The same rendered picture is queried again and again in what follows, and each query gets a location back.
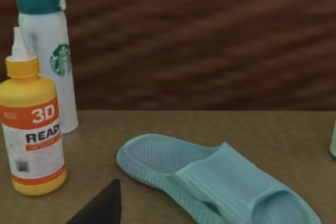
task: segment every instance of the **brown background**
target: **brown background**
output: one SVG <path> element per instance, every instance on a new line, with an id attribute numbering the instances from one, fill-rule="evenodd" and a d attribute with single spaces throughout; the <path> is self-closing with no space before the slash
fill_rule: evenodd
<path id="1" fill-rule="evenodd" d="M 0 13 L 3 60 L 14 0 Z M 67 17 L 80 109 L 336 109 L 336 0 L 68 0 Z"/>

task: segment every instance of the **barcode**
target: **barcode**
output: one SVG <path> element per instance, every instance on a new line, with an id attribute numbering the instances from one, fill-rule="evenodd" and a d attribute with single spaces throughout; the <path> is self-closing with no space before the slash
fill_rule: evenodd
<path id="1" fill-rule="evenodd" d="M 29 173 L 28 161 L 16 160 L 15 164 L 19 172 Z"/>

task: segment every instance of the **teal lid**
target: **teal lid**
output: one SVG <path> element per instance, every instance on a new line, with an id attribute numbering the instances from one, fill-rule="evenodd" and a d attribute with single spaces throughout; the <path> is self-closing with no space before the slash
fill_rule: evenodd
<path id="1" fill-rule="evenodd" d="M 65 10 L 65 0 L 16 0 L 20 13 L 38 15 L 50 14 Z"/>

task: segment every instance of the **light blue slipper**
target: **light blue slipper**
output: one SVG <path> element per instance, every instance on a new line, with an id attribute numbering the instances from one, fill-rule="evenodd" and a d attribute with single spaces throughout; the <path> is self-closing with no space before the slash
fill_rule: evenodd
<path id="1" fill-rule="evenodd" d="M 227 143 L 204 147 L 147 134 L 126 142 L 118 165 L 160 189 L 200 224 L 320 224 L 309 205 Z"/>

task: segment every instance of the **dark triangular object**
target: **dark triangular object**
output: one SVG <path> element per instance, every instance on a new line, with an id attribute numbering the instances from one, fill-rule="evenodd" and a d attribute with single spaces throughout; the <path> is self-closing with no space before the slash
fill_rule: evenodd
<path id="1" fill-rule="evenodd" d="M 120 224 L 120 181 L 113 180 L 82 208 L 68 224 Z"/>

